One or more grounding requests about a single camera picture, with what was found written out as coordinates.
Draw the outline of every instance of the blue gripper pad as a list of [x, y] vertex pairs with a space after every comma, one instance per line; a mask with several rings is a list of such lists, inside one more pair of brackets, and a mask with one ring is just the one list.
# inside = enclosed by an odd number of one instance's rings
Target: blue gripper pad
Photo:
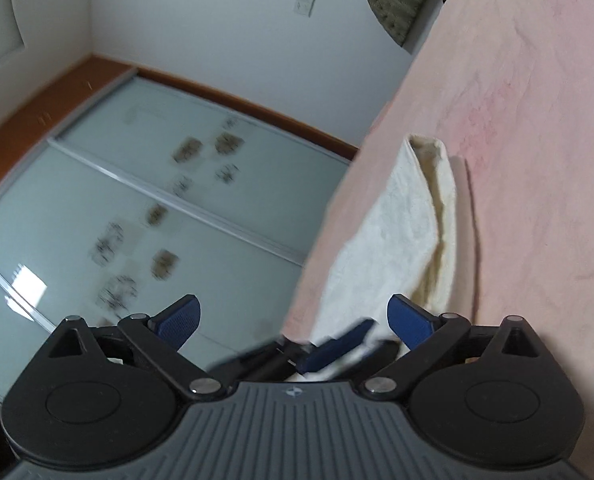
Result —
[[199, 327], [199, 300], [187, 294], [148, 321], [148, 328], [160, 339], [179, 350]]
[[320, 371], [363, 343], [366, 334], [374, 324], [374, 319], [364, 319], [343, 336], [337, 339], [329, 339], [323, 345], [314, 349], [304, 359], [300, 360], [295, 365], [297, 371], [300, 374]]
[[408, 349], [413, 350], [439, 327], [439, 318], [401, 294], [388, 302], [388, 325]]

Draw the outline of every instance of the wooden trim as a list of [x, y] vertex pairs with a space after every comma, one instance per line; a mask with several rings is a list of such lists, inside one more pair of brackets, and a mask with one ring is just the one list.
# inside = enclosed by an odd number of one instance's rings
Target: wooden trim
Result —
[[207, 86], [189, 79], [184, 79], [169, 73], [160, 72], [152, 68], [138, 66], [138, 75], [145, 79], [161, 83], [166, 86], [196, 95], [207, 101], [225, 106], [231, 110], [241, 112], [247, 116], [254, 117], [264, 123], [276, 126], [280, 130], [289, 132], [297, 137], [301, 137], [308, 142], [317, 144], [329, 152], [336, 153], [348, 160], [353, 160], [357, 154], [357, 147], [348, 144], [341, 139], [325, 134], [321, 130], [308, 126], [291, 117], [280, 114], [270, 108], [260, 106], [251, 101], [237, 97], [236, 95], [223, 92], [211, 86]]
[[61, 120], [133, 67], [91, 56], [48, 84], [0, 126], [0, 182]]

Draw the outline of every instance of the pink bed sheet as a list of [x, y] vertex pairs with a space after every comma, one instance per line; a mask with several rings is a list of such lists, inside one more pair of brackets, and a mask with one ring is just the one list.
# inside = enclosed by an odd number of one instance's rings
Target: pink bed sheet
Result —
[[594, 479], [594, 0], [448, 0], [330, 203], [286, 335], [308, 337], [410, 133], [468, 164], [479, 259], [464, 314], [535, 327], [584, 400], [572, 460]]

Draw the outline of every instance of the bed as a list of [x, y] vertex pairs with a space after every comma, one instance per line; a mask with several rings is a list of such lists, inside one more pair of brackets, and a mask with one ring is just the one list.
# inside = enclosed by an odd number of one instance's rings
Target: bed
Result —
[[525, 316], [581, 394], [594, 479], [594, 0], [448, 0], [328, 206], [284, 326], [307, 338], [328, 272], [410, 134], [468, 168], [477, 324]]

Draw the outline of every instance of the circular cap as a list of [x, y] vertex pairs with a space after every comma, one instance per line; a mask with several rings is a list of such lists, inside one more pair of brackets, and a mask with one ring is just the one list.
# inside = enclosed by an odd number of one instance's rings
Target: circular cap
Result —
[[190, 383], [190, 391], [197, 395], [209, 395], [218, 392], [221, 388], [221, 383], [212, 377], [203, 377], [195, 379]]
[[520, 422], [539, 409], [539, 397], [523, 384], [487, 381], [466, 392], [466, 405], [472, 413], [491, 422]]
[[372, 394], [387, 394], [397, 388], [397, 383], [389, 377], [373, 377], [363, 383]]
[[122, 397], [112, 386], [93, 381], [64, 384], [46, 399], [46, 409], [68, 424], [90, 424], [115, 413]]

